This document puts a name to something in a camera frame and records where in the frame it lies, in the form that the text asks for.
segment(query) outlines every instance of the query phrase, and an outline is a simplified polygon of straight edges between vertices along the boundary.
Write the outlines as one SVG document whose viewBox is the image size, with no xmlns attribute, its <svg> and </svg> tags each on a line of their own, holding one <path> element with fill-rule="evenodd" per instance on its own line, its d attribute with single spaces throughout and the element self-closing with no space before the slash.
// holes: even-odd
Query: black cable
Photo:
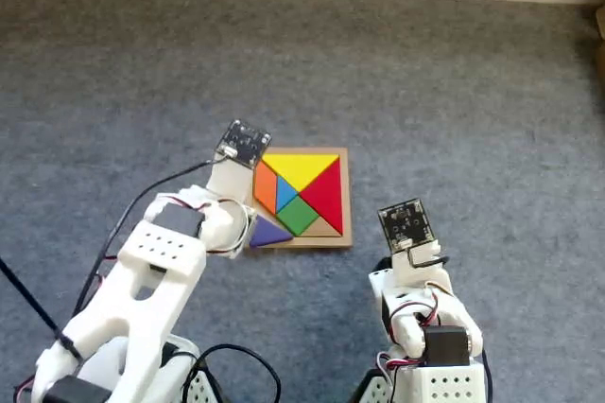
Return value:
<svg viewBox="0 0 605 403">
<path fill-rule="evenodd" d="M 2 257 L 0 257 L 0 271 L 2 271 L 2 273 L 7 277 L 10 283 L 26 299 L 29 306 L 32 307 L 36 311 L 36 313 L 38 313 L 38 316 L 42 318 L 42 321 L 44 321 L 48 328 L 53 331 L 55 339 L 60 342 L 63 348 L 69 351 L 78 361 L 81 361 L 82 356 L 74 346 L 74 343 L 61 332 L 61 329 L 59 329 L 57 323 L 55 323 L 55 320 L 53 320 L 50 315 L 46 312 L 46 310 L 44 310 L 44 308 L 36 300 L 34 295 L 29 292 L 29 289 L 27 289 L 27 287 L 21 282 L 21 280 L 19 280 L 19 277 L 15 275 L 15 273 L 7 265 L 7 263 L 4 262 Z"/>
<path fill-rule="evenodd" d="M 430 261 L 423 261 L 422 263 L 415 263 L 414 258 L 412 257 L 412 249 L 407 251 L 407 261 L 409 265 L 414 269 L 420 268 L 430 268 L 431 266 L 435 266 L 436 264 L 445 265 L 450 260 L 449 256 L 442 256 L 441 258 L 435 258 Z"/>
<path fill-rule="evenodd" d="M 488 363 L 488 354 L 485 351 L 485 346 L 483 346 L 483 351 L 481 351 L 481 360 L 483 360 L 483 368 L 485 368 L 485 377 L 488 380 L 488 399 L 487 399 L 487 403 L 492 403 L 492 401 L 493 401 L 492 370 L 490 370 L 490 364 Z"/>
<path fill-rule="evenodd" d="M 185 382 L 182 386 L 182 400 L 181 400 L 182 403 L 187 403 L 187 401 L 188 401 L 187 398 L 189 396 L 189 387 L 191 386 L 191 383 L 193 382 L 193 380 L 196 378 L 196 375 L 198 374 L 198 372 L 204 370 L 204 368 L 205 368 L 204 364 L 205 364 L 206 358 L 208 356 L 210 356 L 212 353 L 214 353 L 215 351 L 218 351 L 221 349 L 230 349 L 233 351 L 239 351 L 239 352 L 245 353 L 245 354 L 255 358 L 259 362 L 261 362 L 261 364 L 267 369 L 267 371 L 271 374 L 271 377 L 275 381 L 275 398 L 273 399 L 273 403 L 279 403 L 280 398 L 282 396 L 282 381 L 280 380 L 280 377 L 277 375 L 277 372 L 275 372 L 273 367 L 271 367 L 271 365 L 265 359 L 263 359 L 261 357 L 261 355 L 259 355 L 255 351 L 252 351 L 251 349 L 249 349 L 245 346 L 240 346 L 239 344 L 231 344 L 231 343 L 216 344 L 216 345 L 208 348 L 203 353 L 201 353 L 201 355 L 196 360 L 196 363 L 194 363 L 193 366 L 191 367 L 191 370 L 189 371 L 189 374 L 187 375 L 187 379 L 185 380 Z"/>
<path fill-rule="evenodd" d="M 198 164 L 190 166 L 189 168 L 183 169 L 183 170 L 181 170 L 181 171 L 179 171 L 177 173 L 174 173 L 174 174 L 172 174 L 170 176 L 167 176 L 167 177 L 161 179 L 160 181 L 157 181 L 157 182 L 153 183 L 152 185 L 148 186 L 147 188 L 145 188 L 141 193 L 139 193 L 129 203 L 128 206 L 126 206 L 126 209 L 124 209 L 124 212 L 122 213 L 122 216 L 117 221 L 117 223 L 113 226 L 113 228 L 110 231 L 109 235 L 105 239 L 105 242 L 103 243 L 103 246 L 101 247 L 101 250 L 99 250 L 98 255 L 96 256 L 93 268 L 91 269 L 90 273 L 86 277 L 86 280 L 84 282 L 84 286 L 82 287 L 82 290 L 79 293 L 78 300 L 76 301 L 76 306 L 74 307 L 74 311 L 72 313 L 72 318 L 83 310 L 84 301 L 86 300 L 86 295 L 88 294 L 88 291 L 90 290 L 91 285 L 93 284 L 93 280 L 95 279 L 96 272 L 98 271 L 98 268 L 101 266 L 101 263 L 103 262 L 103 259 L 105 259 L 106 255 L 107 255 L 107 251 L 109 250 L 110 246 L 112 245 L 112 242 L 115 239 L 115 237 L 117 236 L 117 234 L 119 233 L 120 229 L 124 225 L 124 222 L 126 221 L 126 218 L 129 216 L 130 211 L 132 210 L 132 208 L 134 207 L 134 205 L 138 201 L 140 201 L 147 193 L 149 193 L 151 190 L 153 190 L 154 188 L 156 188 L 158 185 L 167 183 L 168 181 L 172 181 L 173 179 L 180 178 L 181 176 L 184 176 L 185 174 L 189 174 L 189 173 L 191 173 L 191 172 L 193 172 L 193 171 L 195 171 L 197 169 L 203 168 L 205 166 L 218 164 L 220 162 L 223 162 L 225 159 L 226 159 L 226 157 L 223 157 L 223 158 L 218 159 L 218 160 L 206 160 L 204 162 L 200 162 Z"/>
<path fill-rule="evenodd" d="M 173 353 L 170 356 L 170 359 L 168 359 L 168 360 L 177 358 L 179 356 L 187 356 L 188 358 L 191 358 L 193 360 L 198 360 L 198 356 L 196 356 L 195 354 L 193 354 L 191 351 L 177 351 L 176 353 Z"/>
</svg>

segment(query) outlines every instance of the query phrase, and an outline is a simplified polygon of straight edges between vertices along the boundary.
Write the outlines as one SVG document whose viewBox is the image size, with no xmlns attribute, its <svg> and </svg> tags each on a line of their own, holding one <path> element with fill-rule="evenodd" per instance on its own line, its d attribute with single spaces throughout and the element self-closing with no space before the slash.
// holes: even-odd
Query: blue triangle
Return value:
<svg viewBox="0 0 605 403">
<path fill-rule="evenodd" d="M 264 217 L 256 216 L 256 227 L 254 228 L 252 239 L 250 239 L 250 246 L 261 247 L 262 245 L 284 242 L 291 238 L 293 238 L 293 235 L 285 229 L 274 225 Z"/>
<path fill-rule="evenodd" d="M 281 176 L 277 177 L 277 208 L 276 212 L 280 210 L 289 202 L 294 200 L 294 197 L 298 195 L 296 189 L 288 184 L 285 179 Z"/>
</svg>

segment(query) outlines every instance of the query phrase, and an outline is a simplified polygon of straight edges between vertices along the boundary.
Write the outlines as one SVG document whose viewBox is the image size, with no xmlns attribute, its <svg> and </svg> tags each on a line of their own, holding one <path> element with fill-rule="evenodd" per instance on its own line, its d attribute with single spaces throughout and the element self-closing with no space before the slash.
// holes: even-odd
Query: green square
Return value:
<svg viewBox="0 0 605 403">
<path fill-rule="evenodd" d="M 295 197 L 294 200 L 289 202 L 277 213 L 277 218 L 294 236 L 300 236 L 319 216 L 320 215 L 299 196 Z"/>
</svg>

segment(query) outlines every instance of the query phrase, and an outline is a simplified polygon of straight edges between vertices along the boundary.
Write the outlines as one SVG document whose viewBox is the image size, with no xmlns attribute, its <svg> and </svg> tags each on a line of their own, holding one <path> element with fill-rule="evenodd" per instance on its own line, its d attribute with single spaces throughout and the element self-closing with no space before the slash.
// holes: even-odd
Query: tangram puzzle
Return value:
<svg viewBox="0 0 605 403">
<path fill-rule="evenodd" d="M 269 148 L 254 171 L 251 247 L 351 247 L 345 148 Z"/>
</svg>

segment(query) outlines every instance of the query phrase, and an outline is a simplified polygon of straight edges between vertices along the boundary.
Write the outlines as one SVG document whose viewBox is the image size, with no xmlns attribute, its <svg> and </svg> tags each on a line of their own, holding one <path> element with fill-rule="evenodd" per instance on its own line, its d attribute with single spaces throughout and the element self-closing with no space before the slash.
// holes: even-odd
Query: gray carpet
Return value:
<svg viewBox="0 0 605 403">
<path fill-rule="evenodd" d="M 210 259 L 178 334 L 257 349 L 285 402 L 346 401 L 387 344 L 375 211 L 422 197 L 495 401 L 600 403 L 597 39 L 581 9 L 491 1 L 0 0 L 0 253 L 64 323 L 128 199 L 247 118 L 350 149 L 354 247 Z M 0 278 L 2 401 L 50 343 Z M 246 360 L 215 364 L 235 401 L 269 401 Z"/>
</svg>

